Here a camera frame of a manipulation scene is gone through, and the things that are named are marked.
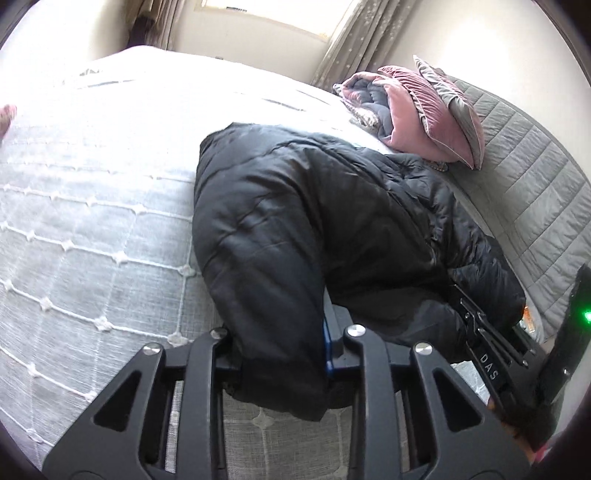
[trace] white wall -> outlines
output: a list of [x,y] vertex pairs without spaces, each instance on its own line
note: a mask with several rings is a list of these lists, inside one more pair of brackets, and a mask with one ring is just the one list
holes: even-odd
[[328,49],[312,33],[244,12],[187,0],[172,50],[243,63],[309,83]]
[[41,0],[0,50],[0,100],[59,81],[125,48],[125,0]]
[[591,178],[591,86],[532,0],[422,0],[391,64],[413,54],[533,116]]

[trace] curtain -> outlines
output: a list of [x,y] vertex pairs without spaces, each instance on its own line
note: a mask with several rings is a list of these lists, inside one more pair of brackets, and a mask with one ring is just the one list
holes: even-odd
[[311,84],[332,91],[355,72],[375,72],[394,48],[417,0],[360,0],[320,63]]
[[132,30],[136,20],[146,18],[149,29],[143,43],[168,50],[172,48],[171,32],[177,26],[184,3],[185,0],[127,0],[128,28]]
[[146,45],[169,50],[173,47],[171,32],[176,30],[185,0],[154,0],[161,3],[155,23],[146,35]]

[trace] metal screw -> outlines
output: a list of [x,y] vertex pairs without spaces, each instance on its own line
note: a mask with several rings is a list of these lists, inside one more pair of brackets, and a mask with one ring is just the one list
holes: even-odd
[[351,335],[351,337],[361,337],[365,335],[365,327],[363,325],[349,325],[347,327],[347,333]]
[[222,338],[225,338],[225,336],[228,334],[228,331],[225,328],[220,327],[220,328],[214,328],[209,333],[214,340],[221,340]]
[[142,347],[142,352],[144,355],[148,356],[156,355],[157,353],[160,353],[160,350],[162,350],[162,346],[156,342],[146,343]]
[[433,347],[427,342],[419,342],[414,346],[414,351],[419,355],[431,355]]

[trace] gray headboard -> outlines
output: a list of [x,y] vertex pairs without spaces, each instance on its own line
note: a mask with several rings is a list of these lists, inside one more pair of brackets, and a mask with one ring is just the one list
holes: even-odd
[[560,326],[577,270],[591,263],[591,184],[566,149],[516,106],[452,79],[482,120],[481,171],[452,165],[541,314]]

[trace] black down jacket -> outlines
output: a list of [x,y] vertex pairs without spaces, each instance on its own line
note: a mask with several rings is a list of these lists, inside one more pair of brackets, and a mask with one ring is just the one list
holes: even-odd
[[521,318],[516,277],[416,155],[232,124],[202,142],[194,200],[197,262],[242,361],[239,400],[321,418],[325,285],[357,322],[450,361],[465,335],[444,301],[451,282],[497,327]]

